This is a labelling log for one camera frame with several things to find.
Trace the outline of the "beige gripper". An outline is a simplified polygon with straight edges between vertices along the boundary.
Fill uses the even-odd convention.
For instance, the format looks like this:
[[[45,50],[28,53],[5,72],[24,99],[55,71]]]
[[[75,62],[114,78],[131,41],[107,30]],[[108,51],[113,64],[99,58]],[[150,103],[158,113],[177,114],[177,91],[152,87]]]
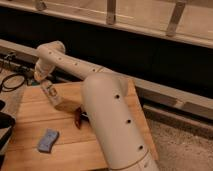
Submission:
[[[40,83],[41,89],[53,106],[57,106],[62,102],[62,98],[58,94],[53,83],[49,80],[43,80]]]

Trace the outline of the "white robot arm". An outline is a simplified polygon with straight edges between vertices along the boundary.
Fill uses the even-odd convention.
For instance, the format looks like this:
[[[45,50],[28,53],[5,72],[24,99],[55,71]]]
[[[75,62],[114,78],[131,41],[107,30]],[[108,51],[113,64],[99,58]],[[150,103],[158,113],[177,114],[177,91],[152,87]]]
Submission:
[[[104,66],[65,54],[60,41],[36,48],[34,77],[43,81],[56,67],[82,80],[82,107],[110,171],[159,171],[125,96],[128,80]]]

